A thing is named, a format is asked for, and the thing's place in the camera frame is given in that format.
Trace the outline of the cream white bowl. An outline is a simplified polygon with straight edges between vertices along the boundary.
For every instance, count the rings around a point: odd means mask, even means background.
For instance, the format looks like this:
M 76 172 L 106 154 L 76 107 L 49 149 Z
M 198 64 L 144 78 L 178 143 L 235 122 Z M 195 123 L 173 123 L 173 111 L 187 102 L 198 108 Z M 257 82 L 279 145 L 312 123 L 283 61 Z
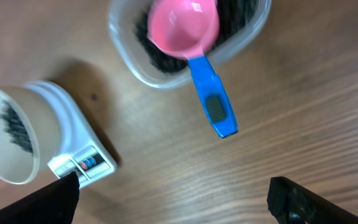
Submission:
M 27 184 L 44 168 L 62 143 L 52 107 L 38 93 L 0 86 L 0 179 Z

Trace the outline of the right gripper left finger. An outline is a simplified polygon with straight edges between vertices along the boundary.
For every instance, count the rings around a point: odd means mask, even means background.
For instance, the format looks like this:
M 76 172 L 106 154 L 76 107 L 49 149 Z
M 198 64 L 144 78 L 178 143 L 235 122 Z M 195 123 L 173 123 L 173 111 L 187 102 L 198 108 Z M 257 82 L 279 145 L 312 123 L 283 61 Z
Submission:
M 0 224 L 71 224 L 79 201 L 75 172 L 0 209 Z

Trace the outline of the black beans in bowl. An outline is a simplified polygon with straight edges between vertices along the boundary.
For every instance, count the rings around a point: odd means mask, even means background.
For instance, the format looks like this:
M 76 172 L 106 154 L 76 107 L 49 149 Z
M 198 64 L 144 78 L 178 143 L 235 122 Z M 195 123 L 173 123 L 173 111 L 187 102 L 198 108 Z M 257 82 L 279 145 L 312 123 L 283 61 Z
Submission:
M 4 132 L 10 136 L 11 143 L 19 146 L 23 151 L 33 156 L 32 143 L 22 120 L 8 101 L 3 100 L 2 103 L 3 107 L 0 113 L 0 119 L 3 120 L 6 126 Z

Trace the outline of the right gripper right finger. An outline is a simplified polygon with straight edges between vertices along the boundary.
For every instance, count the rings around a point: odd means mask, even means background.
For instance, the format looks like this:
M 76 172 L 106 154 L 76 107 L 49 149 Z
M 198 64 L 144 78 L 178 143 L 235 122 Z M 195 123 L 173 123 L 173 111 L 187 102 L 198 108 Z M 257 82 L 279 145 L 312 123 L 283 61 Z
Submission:
M 358 224 L 358 216 L 286 177 L 272 177 L 268 210 L 279 224 Z

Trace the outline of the clear container of black beans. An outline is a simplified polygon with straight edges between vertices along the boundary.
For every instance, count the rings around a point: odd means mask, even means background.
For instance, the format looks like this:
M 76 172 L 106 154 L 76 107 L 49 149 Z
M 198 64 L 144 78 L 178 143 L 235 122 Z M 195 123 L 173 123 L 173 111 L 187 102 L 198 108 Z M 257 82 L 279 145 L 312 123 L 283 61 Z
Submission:
M 131 72 L 148 86 L 176 88 L 191 81 L 187 62 L 163 54 L 147 38 L 147 15 L 151 1 L 113 1 L 109 10 L 109 33 Z M 222 31 L 207 53 L 214 68 L 246 48 L 262 30 L 271 0 L 219 1 Z

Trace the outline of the stray black bean on table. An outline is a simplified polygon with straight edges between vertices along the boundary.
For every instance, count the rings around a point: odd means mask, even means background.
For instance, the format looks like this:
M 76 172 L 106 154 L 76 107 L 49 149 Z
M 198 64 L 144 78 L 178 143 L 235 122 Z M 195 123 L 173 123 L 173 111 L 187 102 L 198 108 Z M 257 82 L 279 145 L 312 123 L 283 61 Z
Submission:
M 98 96 L 97 96 L 96 94 L 92 93 L 92 94 L 91 94 L 91 99 L 92 99 L 93 101 L 96 101 L 96 100 L 98 99 Z

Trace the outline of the white digital kitchen scale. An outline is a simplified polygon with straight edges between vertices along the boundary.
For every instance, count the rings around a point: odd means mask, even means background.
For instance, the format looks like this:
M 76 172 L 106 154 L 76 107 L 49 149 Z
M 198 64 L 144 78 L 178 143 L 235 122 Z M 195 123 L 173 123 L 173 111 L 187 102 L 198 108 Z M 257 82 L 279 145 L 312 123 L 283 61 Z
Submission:
M 48 163 L 59 179 L 75 172 L 82 189 L 117 170 L 117 162 L 66 90 L 48 81 L 31 82 L 25 87 L 42 96 L 59 120 L 62 145 Z

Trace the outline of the pink scoop blue handle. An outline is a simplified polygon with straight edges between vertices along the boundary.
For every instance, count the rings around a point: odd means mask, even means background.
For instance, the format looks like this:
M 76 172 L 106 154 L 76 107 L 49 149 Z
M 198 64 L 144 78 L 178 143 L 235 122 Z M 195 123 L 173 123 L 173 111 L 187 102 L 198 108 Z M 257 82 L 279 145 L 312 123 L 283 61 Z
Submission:
M 216 1 L 154 1 L 147 27 L 147 37 L 158 49 L 187 60 L 200 103 L 217 135 L 226 138 L 236 134 L 237 120 L 231 102 L 205 56 L 219 33 Z

